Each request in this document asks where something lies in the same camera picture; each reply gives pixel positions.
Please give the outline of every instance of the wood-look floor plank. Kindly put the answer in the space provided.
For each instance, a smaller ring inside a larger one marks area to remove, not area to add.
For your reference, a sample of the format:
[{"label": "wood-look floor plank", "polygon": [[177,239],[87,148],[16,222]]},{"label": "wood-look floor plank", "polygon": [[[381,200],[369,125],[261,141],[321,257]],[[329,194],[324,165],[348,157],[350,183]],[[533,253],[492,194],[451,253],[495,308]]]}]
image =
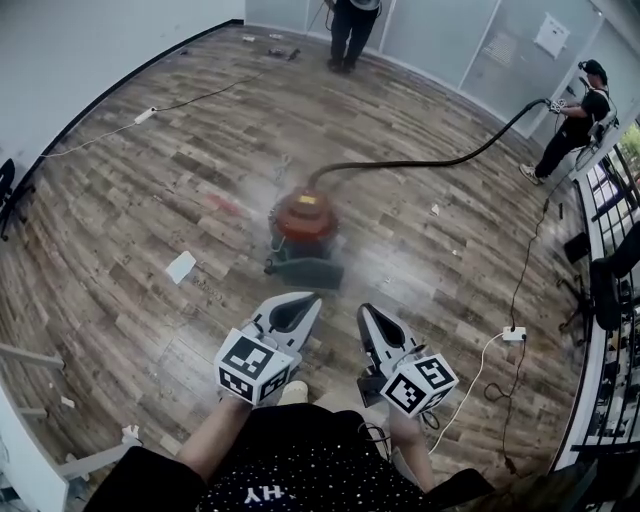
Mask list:
[{"label": "wood-look floor plank", "polygon": [[[242,36],[256,42],[246,44]],[[146,445],[175,454],[214,408],[213,359],[228,330],[289,289],[263,273],[267,215],[317,167],[344,159],[445,159],[488,140],[500,123],[469,101],[365,56],[349,77],[326,71],[324,43],[287,65],[266,55],[268,31],[225,28],[140,73],[58,144],[64,151],[165,107],[260,71],[261,78],[79,151],[48,159],[37,192],[0,253],[2,341],[60,353],[64,374],[2,363],[19,403],[51,410],[38,434],[62,460],[117,443],[139,424]],[[360,407],[356,378],[368,361],[356,311],[372,302],[406,320],[441,352],[460,385],[435,411],[445,425],[480,366],[486,341],[509,325],[511,296],[550,186],[517,171],[540,148],[508,133],[450,169],[344,171],[327,176],[341,219],[342,289],[324,309],[299,377],[311,396]],[[564,220],[558,203],[564,203]],[[434,205],[439,215],[431,211]],[[520,473],[546,471],[569,418],[582,352],[557,325],[573,307],[557,277],[575,271],[562,244],[580,230],[569,183],[551,201],[515,301],[527,357],[506,446]],[[178,286],[167,265],[189,250],[197,264]],[[505,400],[520,347],[496,342],[483,375],[433,456],[439,479],[473,467],[492,483],[513,478],[501,455]],[[60,395],[76,401],[70,410]],[[431,446],[438,432],[427,430]]]}]

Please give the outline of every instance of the white wall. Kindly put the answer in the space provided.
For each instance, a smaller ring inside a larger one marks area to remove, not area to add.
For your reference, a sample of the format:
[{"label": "white wall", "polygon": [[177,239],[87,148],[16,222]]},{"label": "white wall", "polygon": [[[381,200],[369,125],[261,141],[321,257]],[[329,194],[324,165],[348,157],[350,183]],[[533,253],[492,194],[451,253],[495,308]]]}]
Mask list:
[{"label": "white wall", "polygon": [[171,46],[230,19],[244,0],[0,1],[0,160],[16,183],[88,104]]},{"label": "white wall", "polygon": [[614,28],[640,53],[640,14],[629,0],[591,0]]}]

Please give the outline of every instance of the office chair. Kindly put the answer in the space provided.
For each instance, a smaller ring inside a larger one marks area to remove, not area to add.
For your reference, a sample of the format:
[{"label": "office chair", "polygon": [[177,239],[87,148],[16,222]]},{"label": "office chair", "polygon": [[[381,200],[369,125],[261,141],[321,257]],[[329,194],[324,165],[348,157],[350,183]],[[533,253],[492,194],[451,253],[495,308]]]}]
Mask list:
[{"label": "office chair", "polygon": [[622,279],[640,261],[640,223],[635,224],[622,241],[616,252],[607,258],[600,258],[591,262],[589,266],[590,293],[588,294],[582,276],[577,275],[574,280],[579,283],[576,289],[566,279],[558,279],[557,286],[565,285],[578,301],[578,307],[573,314],[558,327],[563,331],[579,314],[582,315],[585,326],[588,318],[595,313],[598,325],[605,331],[614,331],[620,327],[620,317],[623,305],[629,302],[625,287],[621,286],[622,294],[618,295],[617,279]]},{"label": "office chair", "polygon": [[20,219],[20,222],[25,224],[27,222],[26,217],[20,214],[17,209],[18,201],[24,197],[27,192],[35,192],[36,188],[33,185],[27,183],[20,183],[15,191],[11,189],[11,184],[16,175],[16,167],[13,160],[9,158],[2,167],[0,167],[0,206],[2,211],[0,212],[0,222],[2,222],[2,229],[0,230],[0,238],[5,242],[9,240],[9,237],[4,234],[7,229],[7,223],[11,217],[13,211]]}]

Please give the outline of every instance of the baseboard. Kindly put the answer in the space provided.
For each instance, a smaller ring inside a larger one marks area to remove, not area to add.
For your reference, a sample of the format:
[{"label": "baseboard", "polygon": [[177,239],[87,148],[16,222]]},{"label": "baseboard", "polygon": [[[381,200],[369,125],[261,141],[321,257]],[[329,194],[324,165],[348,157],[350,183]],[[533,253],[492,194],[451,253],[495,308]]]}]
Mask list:
[{"label": "baseboard", "polygon": [[[195,41],[196,39],[199,39],[201,37],[204,37],[206,35],[211,34],[212,32],[215,32],[216,30],[220,30],[221,28],[224,27],[228,27],[229,25],[244,25],[244,20],[239,20],[239,19],[232,19],[229,21],[225,21],[224,23],[221,23],[220,25],[216,25],[215,27],[211,27],[208,28],[207,30],[203,30],[202,32],[191,36],[187,39],[185,39],[184,41],[173,45],[171,48],[167,48],[165,51],[159,53],[158,55],[156,55],[155,57],[153,57],[152,59],[148,60],[147,62],[145,62],[144,64],[138,66],[136,69],[134,69],[131,73],[129,73],[128,75],[122,77],[120,80],[118,80],[115,84],[113,84],[111,87],[109,87],[106,91],[104,91],[102,94],[100,94],[95,100],[93,100],[91,103],[89,103],[84,109],[82,109],[82,111],[75,116],[63,129],[62,131],[60,131],[60,133],[58,133],[58,135],[55,136],[55,138],[51,141],[51,143],[45,148],[45,150],[42,152],[42,154],[46,155],[47,153],[49,153],[49,151],[51,151],[55,145],[60,142],[62,140],[62,138],[67,135],[76,124],[78,124],[83,117],[85,117],[87,114],[89,114],[94,108],[96,108],[107,96],[109,96],[111,93],[113,93],[114,91],[118,90],[122,85],[124,85],[125,83],[127,83],[131,78],[133,78],[134,76],[136,76],[138,73],[140,73],[141,71],[144,71],[145,69],[147,69],[149,66],[155,64],[156,62],[158,62],[160,59],[166,57],[167,55],[175,52],[176,50],[179,50],[180,48],[182,48],[183,46],[188,45],[189,43]],[[15,189],[17,189],[18,187],[21,187],[23,184],[28,183],[29,178],[31,178],[31,176],[33,175],[33,173],[36,171],[36,169],[40,166],[40,164],[42,163],[42,161],[44,160],[43,157],[38,157],[38,159],[33,163],[33,165],[29,168],[29,170],[27,171],[27,173],[23,176],[23,178],[20,180],[20,182],[15,185]]]}]

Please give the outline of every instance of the power outlet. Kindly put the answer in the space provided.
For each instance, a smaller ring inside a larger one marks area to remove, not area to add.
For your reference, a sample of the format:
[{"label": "power outlet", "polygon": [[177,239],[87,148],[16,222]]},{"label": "power outlet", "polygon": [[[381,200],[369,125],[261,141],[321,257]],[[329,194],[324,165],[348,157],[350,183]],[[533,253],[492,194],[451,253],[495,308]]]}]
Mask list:
[{"label": "power outlet", "polygon": [[520,343],[527,339],[527,330],[524,327],[516,327],[511,330],[512,327],[508,326],[502,330],[502,339],[511,343]]}]

